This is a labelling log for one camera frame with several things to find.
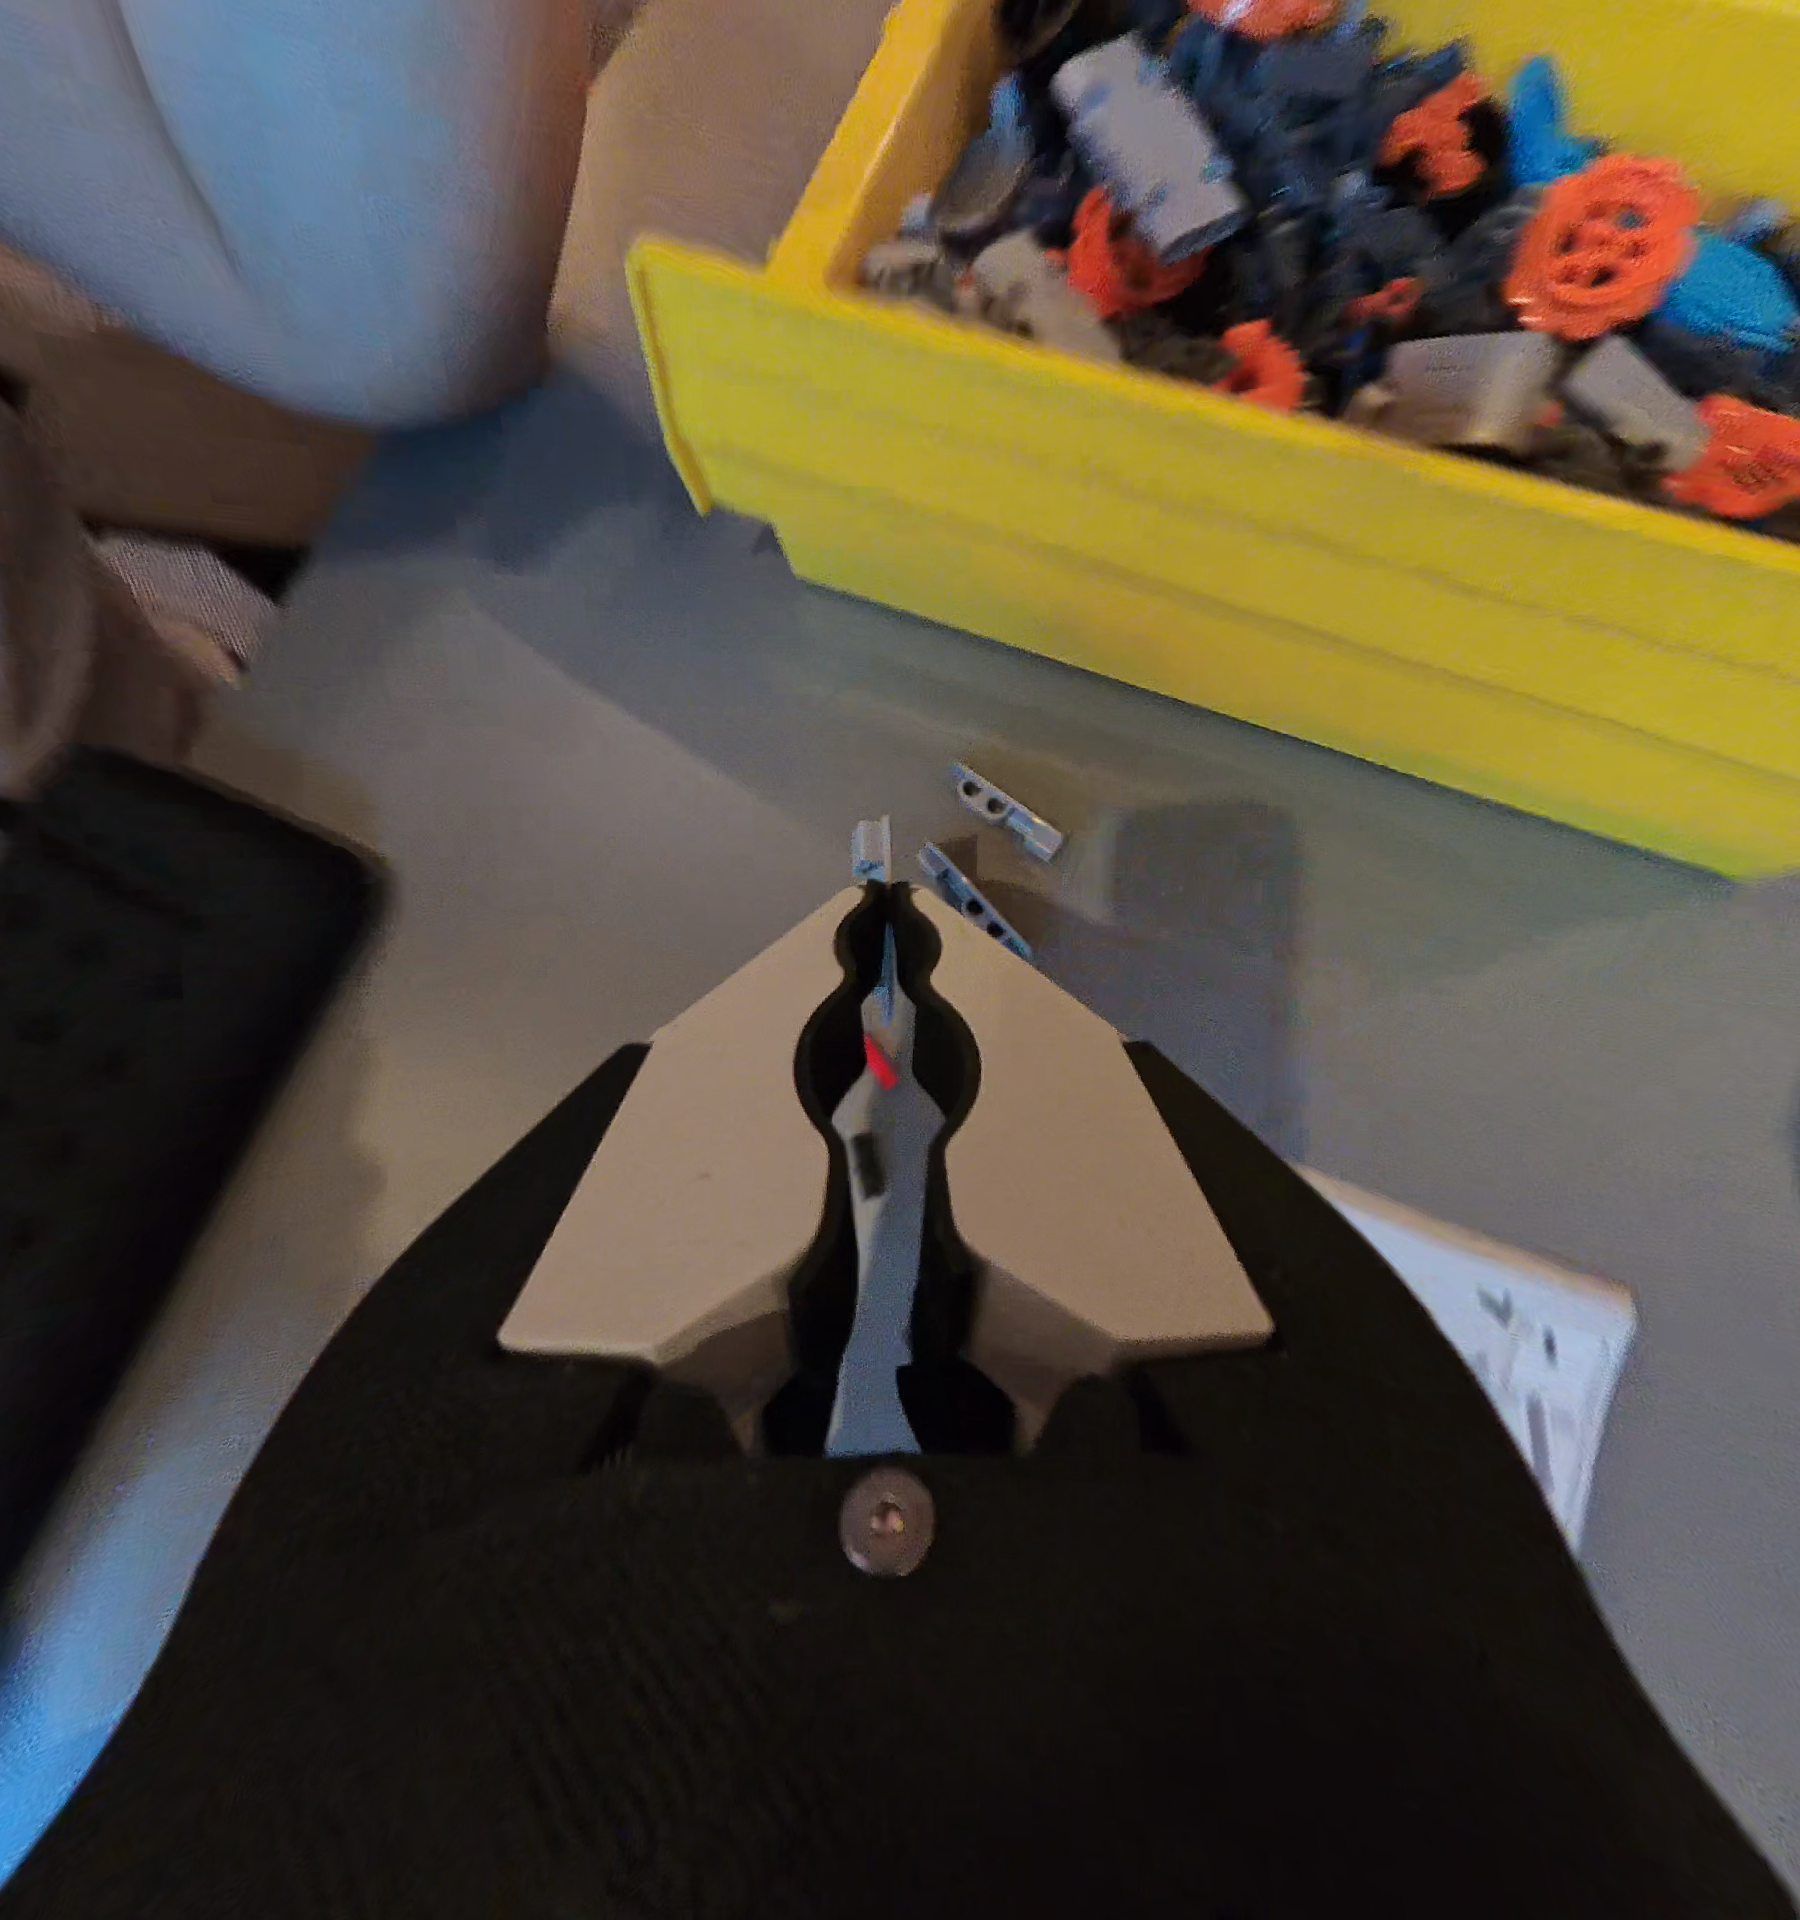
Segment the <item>grey desk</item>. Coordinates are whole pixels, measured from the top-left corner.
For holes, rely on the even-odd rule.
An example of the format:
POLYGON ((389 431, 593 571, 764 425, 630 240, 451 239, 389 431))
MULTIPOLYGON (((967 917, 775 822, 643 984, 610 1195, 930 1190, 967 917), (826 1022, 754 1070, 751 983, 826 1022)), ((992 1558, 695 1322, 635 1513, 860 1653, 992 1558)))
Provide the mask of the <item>grey desk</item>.
POLYGON ((954 760, 1119 891, 1013 923, 1281 1152, 1628 1288, 1584 1558, 1800 1894, 1800 874, 1735 885, 793 578, 588 387, 384 445, 195 750, 374 851, 383 935, 0 1622, 0 1882, 360 1292, 954 760))

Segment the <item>open instruction booklet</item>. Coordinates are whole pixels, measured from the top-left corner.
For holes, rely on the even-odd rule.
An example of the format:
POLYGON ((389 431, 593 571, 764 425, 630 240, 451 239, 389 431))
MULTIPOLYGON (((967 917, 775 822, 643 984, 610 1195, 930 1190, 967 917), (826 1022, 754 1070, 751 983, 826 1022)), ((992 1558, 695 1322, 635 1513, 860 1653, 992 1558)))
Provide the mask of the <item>open instruction booklet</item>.
POLYGON ((1301 1175, 1392 1265, 1464 1357, 1563 1537, 1583 1547, 1598 1452, 1638 1329, 1632 1297, 1320 1170, 1301 1168, 1301 1175))

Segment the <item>person's left forearm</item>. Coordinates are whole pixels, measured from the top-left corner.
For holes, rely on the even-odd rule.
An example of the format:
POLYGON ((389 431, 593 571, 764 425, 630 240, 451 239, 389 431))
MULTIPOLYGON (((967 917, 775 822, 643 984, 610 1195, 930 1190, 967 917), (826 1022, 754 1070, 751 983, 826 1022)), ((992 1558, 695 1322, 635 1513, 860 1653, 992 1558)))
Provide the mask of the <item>person's left forearm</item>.
POLYGON ((529 390, 587 5, 0 3, 0 240, 291 411, 412 428, 529 390))

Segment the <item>person's grey clothing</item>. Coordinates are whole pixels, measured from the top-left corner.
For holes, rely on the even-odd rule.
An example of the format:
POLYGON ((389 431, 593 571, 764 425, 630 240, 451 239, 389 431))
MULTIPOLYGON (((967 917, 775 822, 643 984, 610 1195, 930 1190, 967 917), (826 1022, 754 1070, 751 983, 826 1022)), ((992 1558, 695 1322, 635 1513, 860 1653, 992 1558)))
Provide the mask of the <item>person's grey clothing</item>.
POLYGON ((235 675, 224 629, 92 540, 0 394, 0 799, 75 748, 176 768, 235 675))

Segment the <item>wooden chair with grey fabric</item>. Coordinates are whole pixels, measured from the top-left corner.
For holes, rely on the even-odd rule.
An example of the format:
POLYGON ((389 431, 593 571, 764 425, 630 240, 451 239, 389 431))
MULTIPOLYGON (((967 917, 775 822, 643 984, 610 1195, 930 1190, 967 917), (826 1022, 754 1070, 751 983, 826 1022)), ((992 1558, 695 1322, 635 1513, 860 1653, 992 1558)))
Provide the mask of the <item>wooden chair with grey fabric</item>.
POLYGON ((240 675, 376 436, 148 345, 0 240, 0 396, 111 575, 240 675))

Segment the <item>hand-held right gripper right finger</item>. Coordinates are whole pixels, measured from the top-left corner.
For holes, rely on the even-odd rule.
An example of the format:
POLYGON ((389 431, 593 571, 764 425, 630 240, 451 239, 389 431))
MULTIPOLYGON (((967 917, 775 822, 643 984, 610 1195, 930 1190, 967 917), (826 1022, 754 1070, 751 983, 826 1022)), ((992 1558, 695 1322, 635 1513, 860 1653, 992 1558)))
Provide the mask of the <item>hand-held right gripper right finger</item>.
POLYGON ((926 1161, 909 1359, 923 1452, 1011 1452, 1082 1380, 1274 1332, 1121 1030, 926 888, 897 891, 926 1161))

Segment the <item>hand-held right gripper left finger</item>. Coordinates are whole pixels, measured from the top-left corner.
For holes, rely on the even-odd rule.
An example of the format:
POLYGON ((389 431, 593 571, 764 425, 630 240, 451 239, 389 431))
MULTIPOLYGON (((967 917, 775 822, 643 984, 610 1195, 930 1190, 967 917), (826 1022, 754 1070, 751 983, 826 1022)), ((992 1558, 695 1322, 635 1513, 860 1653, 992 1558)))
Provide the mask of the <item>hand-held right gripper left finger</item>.
POLYGON ((514 1357, 635 1364, 756 1441, 826 1428, 860 1248, 839 1111, 868 1076, 881 893, 847 888, 661 1026, 507 1311, 514 1357))

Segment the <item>yellow plastic bin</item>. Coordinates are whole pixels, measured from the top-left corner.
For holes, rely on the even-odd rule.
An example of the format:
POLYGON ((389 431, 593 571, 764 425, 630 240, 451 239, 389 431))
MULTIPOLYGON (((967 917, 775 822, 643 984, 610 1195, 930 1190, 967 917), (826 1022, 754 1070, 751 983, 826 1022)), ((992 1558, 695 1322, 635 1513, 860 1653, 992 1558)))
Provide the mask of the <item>yellow plastic bin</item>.
POLYGON ((804 582, 1728 876, 1800 870, 1800 547, 868 298, 984 120, 992 5, 897 5, 764 266, 628 284, 700 512, 804 582))

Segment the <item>pile of toy building pieces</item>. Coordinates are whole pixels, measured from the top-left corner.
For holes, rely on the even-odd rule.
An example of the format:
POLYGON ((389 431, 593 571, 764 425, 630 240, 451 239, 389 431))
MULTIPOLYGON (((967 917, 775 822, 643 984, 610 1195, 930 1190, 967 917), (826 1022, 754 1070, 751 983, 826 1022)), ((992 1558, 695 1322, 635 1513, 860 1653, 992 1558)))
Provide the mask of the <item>pile of toy building pieces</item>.
POLYGON ((1800 545, 1800 214, 1369 5, 996 5, 864 293, 1800 545))

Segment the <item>grey toy beam with holes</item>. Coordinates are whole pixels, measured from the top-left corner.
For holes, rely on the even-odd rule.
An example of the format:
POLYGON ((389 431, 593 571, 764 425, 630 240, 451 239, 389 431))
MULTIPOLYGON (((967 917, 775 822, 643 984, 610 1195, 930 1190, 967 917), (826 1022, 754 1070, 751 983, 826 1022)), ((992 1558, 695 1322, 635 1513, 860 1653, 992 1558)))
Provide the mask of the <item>grey toy beam with holes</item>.
POLYGON ((1033 964, 1033 948, 974 883, 950 854, 933 842, 916 851, 916 867, 930 891, 962 923, 984 932, 996 948, 1005 948, 1020 963, 1033 964))
POLYGON ((961 809, 975 820, 1011 836, 1041 867, 1052 867, 1067 846, 1067 836, 1037 809, 1015 798, 967 762, 953 762, 949 780, 961 809))

